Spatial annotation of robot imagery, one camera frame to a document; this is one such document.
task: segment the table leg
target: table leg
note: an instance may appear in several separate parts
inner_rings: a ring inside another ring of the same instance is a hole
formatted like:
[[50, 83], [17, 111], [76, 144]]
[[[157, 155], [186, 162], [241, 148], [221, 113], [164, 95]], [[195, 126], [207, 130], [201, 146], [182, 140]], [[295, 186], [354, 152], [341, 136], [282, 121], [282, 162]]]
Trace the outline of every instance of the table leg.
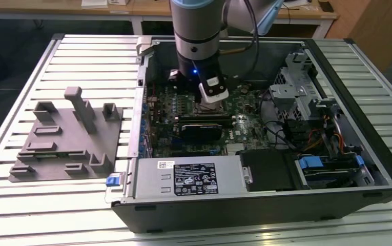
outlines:
[[142, 35], [142, 17], [132, 16], [129, 20], [132, 22], [133, 35]]
[[331, 22], [331, 19], [321, 20], [319, 25], [315, 28], [314, 34], [311, 35], [311, 38], [325, 38]]

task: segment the barcode sticker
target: barcode sticker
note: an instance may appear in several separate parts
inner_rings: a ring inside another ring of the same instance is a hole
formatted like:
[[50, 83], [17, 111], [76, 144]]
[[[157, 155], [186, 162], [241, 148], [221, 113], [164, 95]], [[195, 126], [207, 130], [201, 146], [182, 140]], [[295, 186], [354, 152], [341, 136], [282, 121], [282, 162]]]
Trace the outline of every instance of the barcode sticker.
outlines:
[[157, 169], [172, 169], [174, 166], [173, 160], [160, 160], [157, 162]]

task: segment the wooden desk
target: wooden desk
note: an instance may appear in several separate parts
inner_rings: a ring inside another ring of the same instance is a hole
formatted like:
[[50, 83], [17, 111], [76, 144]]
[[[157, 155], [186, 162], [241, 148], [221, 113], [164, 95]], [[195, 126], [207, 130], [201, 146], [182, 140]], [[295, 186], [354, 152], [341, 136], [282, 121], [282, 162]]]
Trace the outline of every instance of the wooden desk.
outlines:
[[[317, 0], [310, 6], [318, 6]], [[315, 25], [311, 37], [323, 38], [337, 17], [321, 10], [281, 9], [274, 23]], [[130, 21], [133, 34], [142, 35], [142, 21], [170, 21], [169, 0], [130, 0], [125, 6], [108, 5], [104, 9], [81, 9], [81, 0], [0, 0], [0, 18]]]
[[351, 38], [375, 67], [385, 71], [392, 63], [392, 1], [330, 0], [342, 13], [327, 38]]
[[[134, 0], [132, 15], [137, 21], [170, 21], [169, 0]], [[309, 8], [281, 9], [275, 24], [317, 26], [313, 38], [323, 38], [331, 22], [338, 18], [335, 13], [321, 11], [317, 0], [311, 0]]]

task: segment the vertical post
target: vertical post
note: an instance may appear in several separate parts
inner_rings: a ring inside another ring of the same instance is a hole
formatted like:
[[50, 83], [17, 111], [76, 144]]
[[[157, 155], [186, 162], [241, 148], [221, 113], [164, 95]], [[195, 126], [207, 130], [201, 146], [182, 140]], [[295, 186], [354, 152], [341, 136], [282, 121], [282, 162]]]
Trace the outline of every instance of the vertical post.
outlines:
[[64, 97], [72, 103], [73, 110], [85, 127], [88, 134], [94, 133], [97, 129], [93, 124], [93, 111], [92, 108], [86, 108], [85, 103], [81, 99], [81, 88], [66, 87]]

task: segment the motherboard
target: motherboard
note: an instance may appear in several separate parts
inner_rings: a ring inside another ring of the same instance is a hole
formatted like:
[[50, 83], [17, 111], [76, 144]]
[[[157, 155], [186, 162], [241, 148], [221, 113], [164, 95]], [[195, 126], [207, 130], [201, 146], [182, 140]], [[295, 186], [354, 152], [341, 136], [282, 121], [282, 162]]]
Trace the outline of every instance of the motherboard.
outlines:
[[172, 87], [154, 94], [148, 97], [153, 157], [234, 155], [269, 148], [257, 112], [259, 91], [239, 86], [214, 105], [195, 103]]

